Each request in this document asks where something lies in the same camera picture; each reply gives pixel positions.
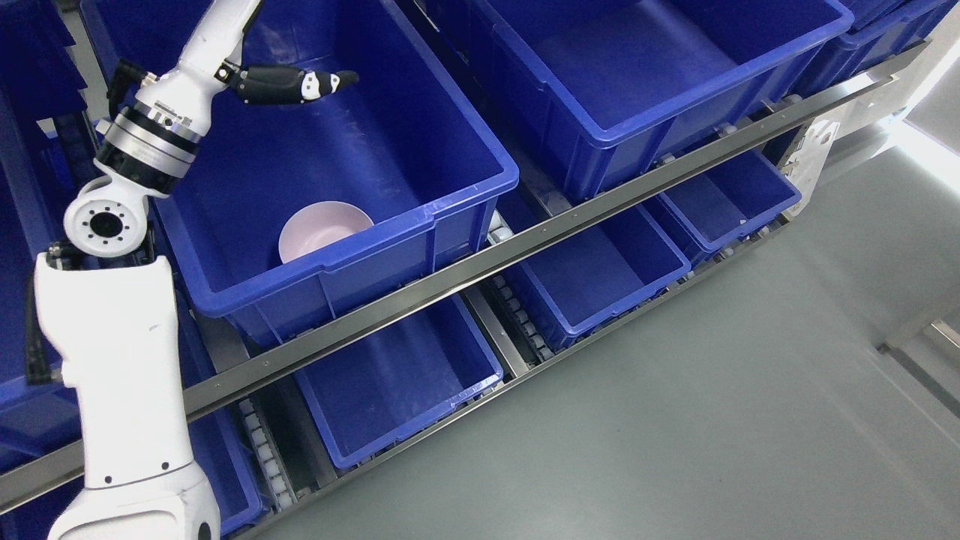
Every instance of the metal shelf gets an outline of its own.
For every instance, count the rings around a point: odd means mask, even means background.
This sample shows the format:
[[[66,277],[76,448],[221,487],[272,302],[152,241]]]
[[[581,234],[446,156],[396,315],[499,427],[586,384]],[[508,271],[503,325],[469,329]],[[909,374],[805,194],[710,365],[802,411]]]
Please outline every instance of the metal shelf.
[[[936,372],[928,372],[909,353],[910,342],[923,335],[939,354],[960,366],[960,332],[944,320],[957,309],[960,309],[960,287],[944,291],[932,306],[888,335],[877,350],[895,359],[947,410],[960,417],[960,393],[956,384],[949,383],[949,378],[938,380]]]
[[[542,373],[545,369],[574,355],[590,343],[636,319],[642,313],[687,290],[697,282],[712,275],[716,270],[724,267],[731,258],[737,258],[765,242],[780,227],[778,224],[769,234],[749,239],[734,249],[730,258],[702,266],[690,279],[672,287],[656,300],[628,313],[593,336],[578,342],[533,369],[526,366],[516,348],[512,348],[510,340],[503,339],[506,335],[504,329],[495,320],[495,317],[492,317],[489,306],[485,307],[481,295],[474,289],[468,290],[470,287],[496,275],[508,266],[593,227],[621,211],[632,208],[665,189],[707,171],[711,167],[755,148],[774,137],[802,126],[824,112],[841,107],[854,99],[894,82],[893,75],[915,60],[925,47],[926,43],[922,43],[843,84],[829,88],[810,98],[796,103],[784,103],[771,107],[767,116],[719,138],[700,150],[665,163],[663,166],[578,207],[560,211],[560,213],[546,219],[533,229],[519,233],[472,257],[456,262],[380,300],[360,307],[319,329],[307,332],[293,341],[255,356],[227,369],[212,379],[186,389],[184,400],[188,418],[196,420],[224,405],[241,400],[251,395],[252,392],[264,388],[408,315],[453,294],[467,292],[466,299],[471,305],[472,311],[478,315],[486,336],[492,340],[494,349],[498,351],[501,356],[500,359],[504,362],[508,371],[514,374],[514,378],[498,387],[491,394],[457,411],[432,428],[421,432],[362,467],[333,480],[328,486],[322,486],[323,489],[319,492],[300,499],[289,510],[268,518],[262,525],[262,527],[268,527],[276,520],[308,506],[347,481],[404,452],[424,438],[442,430],[480,406]],[[547,209],[545,214],[549,215],[554,211]],[[82,473],[82,442],[71,444],[10,471],[0,476],[0,513],[7,512],[39,497],[71,479],[79,477]],[[254,528],[242,537],[256,535],[262,527]]]

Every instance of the blue storage bin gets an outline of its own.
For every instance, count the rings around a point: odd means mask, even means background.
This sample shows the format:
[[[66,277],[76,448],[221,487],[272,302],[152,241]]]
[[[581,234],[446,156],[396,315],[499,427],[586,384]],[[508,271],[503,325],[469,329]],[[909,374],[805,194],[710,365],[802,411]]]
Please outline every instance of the blue storage bin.
[[[459,296],[296,373],[333,464],[352,467],[410,438],[503,379]]]
[[[171,68],[205,7],[82,2],[107,73],[118,56]],[[244,54],[361,83],[303,107],[215,100],[200,157],[157,205],[200,312],[269,347],[479,249],[516,165],[393,2],[266,2]],[[324,200],[375,225],[281,265],[284,223]]]
[[[76,394],[61,384],[24,380],[24,303],[36,254],[62,237],[62,200],[52,155],[59,150],[36,123],[17,122],[0,82],[0,472],[80,437]],[[59,358],[51,348],[52,363]]]
[[[902,53],[933,32],[957,0],[912,0],[863,30],[824,46],[794,91],[810,96]]]
[[[75,44],[57,12],[56,0],[0,0],[0,20],[0,28],[4,31],[18,32],[17,25],[40,30],[43,36],[36,36],[35,45],[42,50],[62,49]]]
[[[786,95],[847,29],[836,0],[428,0],[580,202]]]
[[[538,221],[518,194],[497,205],[515,232]],[[660,294],[690,261],[643,207],[622,212],[505,271],[554,351]]]
[[[213,375],[200,334],[178,297],[180,315],[180,369],[186,386]],[[221,532],[227,535],[255,524],[267,511],[257,487],[251,451],[229,414],[220,409],[190,424],[190,440],[197,462],[204,468],[220,506]],[[60,488],[0,515],[4,540],[45,540],[61,512],[84,487],[76,479]]]
[[[800,200],[800,191],[777,167],[752,150],[643,205],[696,268]]]

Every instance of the white bowl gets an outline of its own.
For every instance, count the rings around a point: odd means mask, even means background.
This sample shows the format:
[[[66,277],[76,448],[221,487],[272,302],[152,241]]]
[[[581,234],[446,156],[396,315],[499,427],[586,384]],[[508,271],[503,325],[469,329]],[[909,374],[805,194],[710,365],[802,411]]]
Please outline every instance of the white bowl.
[[[323,201],[294,214],[280,233],[280,260],[284,263],[313,253],[373,226],[361,209],[339,201]]]

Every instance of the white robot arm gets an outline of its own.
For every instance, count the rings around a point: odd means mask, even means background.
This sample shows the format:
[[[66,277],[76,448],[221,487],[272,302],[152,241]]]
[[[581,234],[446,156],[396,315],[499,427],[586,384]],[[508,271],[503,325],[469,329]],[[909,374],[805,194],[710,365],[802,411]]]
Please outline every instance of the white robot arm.
[[[352,71],[315,73],[293,65],[241,66],[243,39],[263,0],[215,0],[187,41],[177,67],[157,77],[122,61],[111,83],[113,123],[94,164],[104,176],[67,209],[67,237],[102,258],[129,254],[147,231],[147,197],[166,198],[210,130],[214,96],[232,88],[251,105],[300,104],[358,81]],[[131,84],[135,104],[118,111]]]
[[[35,280],[39,324],[77,389],[84,434],[84,490],[49,538],[219,538],[187,432],[167,260],[64,271],[41,255]]]
[[[147,197],[168,197],[186,174],[216,94],[231,87],[250,104],[296,104],[357,82],[349,71],[242,67],[244,34],[262,1],[214,0],[177,67],[162,77],[128,62],[118,67],[114,122],[95,160],[105,176],[68,208],[70,242],[36,261],[36,323],[63,358],[64,384],[77,389],[84,436],[84,490],[51,540],[220,537],[219,509],[187,431],[169,263],[83,270],[78,259],[152,252]],[[118,112],[131,83],[142,84],[136,103]],[[32,357],[42,357],[39,337],[29,334],[28,380],[49,380],[48,366],[36,369],[44,360]]]

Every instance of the concrete floor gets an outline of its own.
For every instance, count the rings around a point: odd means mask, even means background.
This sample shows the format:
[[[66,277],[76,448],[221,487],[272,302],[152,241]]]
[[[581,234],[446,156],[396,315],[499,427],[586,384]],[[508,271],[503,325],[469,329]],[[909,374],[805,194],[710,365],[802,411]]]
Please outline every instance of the concrete floor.
[[[87,114],[91,120],[103,118],[108,115],[107,82],[100,71],[97,57],[93,54],[90,39],[86,36],[84,22],[80,19],[80,12],[75,7],[62,15],[67,30],[70,31],[70,35],[77,42],[76,45],[70,47],[69,51],[77,69],[80,70],[80,74],[86,81],[86,89],[83,91],[83,95],[87,104]]]
[[[895,148],[260,537],[960,538],[960,422],[875,351],[959,282],[960,195]]]

